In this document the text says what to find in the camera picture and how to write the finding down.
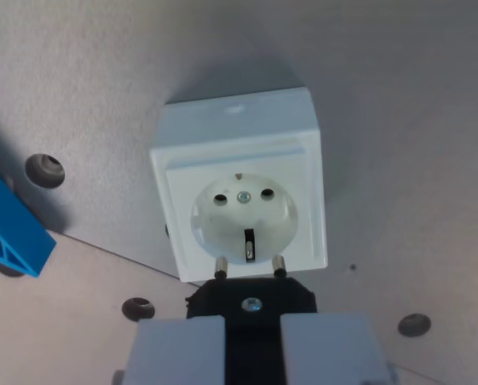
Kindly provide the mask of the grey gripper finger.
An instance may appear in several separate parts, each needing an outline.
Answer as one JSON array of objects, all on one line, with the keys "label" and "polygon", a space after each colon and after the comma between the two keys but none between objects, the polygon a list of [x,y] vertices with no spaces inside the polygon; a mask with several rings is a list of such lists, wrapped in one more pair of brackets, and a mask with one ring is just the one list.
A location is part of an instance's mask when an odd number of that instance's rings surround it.
[{"label": "grey gripper finger", "polygon": [[284,314],[288,384],[391,384],[392,369],[361,314]]},{"label": "grey gripper finger", "polygon": [[142,320],[123,384],[224,384],[225,319]]}]

